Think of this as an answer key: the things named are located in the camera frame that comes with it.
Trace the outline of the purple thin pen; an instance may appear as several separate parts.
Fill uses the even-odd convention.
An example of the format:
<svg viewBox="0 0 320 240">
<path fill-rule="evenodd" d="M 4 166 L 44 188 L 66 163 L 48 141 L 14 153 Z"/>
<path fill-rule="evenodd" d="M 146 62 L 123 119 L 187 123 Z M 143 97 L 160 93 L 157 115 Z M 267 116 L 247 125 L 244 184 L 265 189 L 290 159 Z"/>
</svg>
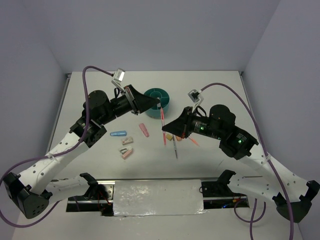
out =
<svg viewBox="0 0 320 240">
<path fill-rule="evenodd" d="M 174 149 L 175 158 L 178 159 L 177 143 L 176 143 L 176 138 L 175 138 L 174 134 L 172 135 L 172 141 L 173 141 L 173 149 Z"/>
</svg>

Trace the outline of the red highlighter pen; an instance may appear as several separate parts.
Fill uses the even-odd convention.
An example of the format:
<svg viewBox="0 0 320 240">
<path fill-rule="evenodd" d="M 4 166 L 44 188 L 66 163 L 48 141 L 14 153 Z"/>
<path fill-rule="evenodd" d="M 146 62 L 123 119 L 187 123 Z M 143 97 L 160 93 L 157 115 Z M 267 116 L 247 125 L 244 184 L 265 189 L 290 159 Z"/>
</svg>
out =
<svg viewBox="0 0 320 240">
<path fill-rule="evenodd" d="M 165 118 L 164 118 L 164 112 L 163 112 L 162 106 L 160 106 L 160 118 L 161 118 L 161 126 L 163 127 L 165 125 Z M 164 146 L 166 146 L 167 145 L 166 133 L 163 130 L 162 130 L 162 135 L 163 135 Z"/>
</svg>

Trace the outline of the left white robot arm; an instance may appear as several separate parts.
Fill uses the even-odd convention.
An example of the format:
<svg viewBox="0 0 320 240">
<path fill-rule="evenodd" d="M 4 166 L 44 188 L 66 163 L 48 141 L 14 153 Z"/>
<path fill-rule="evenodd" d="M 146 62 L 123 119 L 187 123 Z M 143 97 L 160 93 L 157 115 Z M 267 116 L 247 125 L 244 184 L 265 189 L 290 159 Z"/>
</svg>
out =
<svg viewBox="0 0 320 240">
<path fill-rule="evenodd" d="M 159 103 L 159 99 L 144 95 L 127 85 L 118 98 L 108 99 L 102 90 L 88 95 L 81 118 L 64 138 L 44 158 L 26 170 L 9 172 L 3 182 L 9 198 L 27 219 L 40 215 L 50 204 L 84 196 L 91 200 L 105 188 L 89 173 L 73 178 L 57 179 L 57 175 L 74 159 L 96 144 L 107 130 L 105 125 L 128 113 L 141 114 Z"/>
</svg>

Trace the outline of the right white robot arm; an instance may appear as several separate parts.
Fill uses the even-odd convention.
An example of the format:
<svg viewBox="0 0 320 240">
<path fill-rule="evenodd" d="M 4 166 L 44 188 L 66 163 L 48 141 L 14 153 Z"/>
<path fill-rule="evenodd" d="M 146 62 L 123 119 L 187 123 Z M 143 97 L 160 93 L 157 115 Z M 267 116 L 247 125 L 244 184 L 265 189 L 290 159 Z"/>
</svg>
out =
<svg viewBox="0 0 320 240">
<path fill-rule="evenodd" d="M 210 108 L 208 116 L 198 116 L 191 106 L 162 130 L 182 139 L 199 134 L 219 141 L 219 148 L 233 158 L 255 170 L 266 184 L 255 183 L 233 170 L 224 170 L 219 176 L 217 190 L 223 196 L 241 193 L 275 204 L 277 212 L 294 223 L 300 223 L 312 207 L 312 200 L 319 193 L 315 180 L 305 180 L 264 153 L 262 145 L 247 131 L 235 125 L 236 116 L 222 104 Z"/>
</svg>

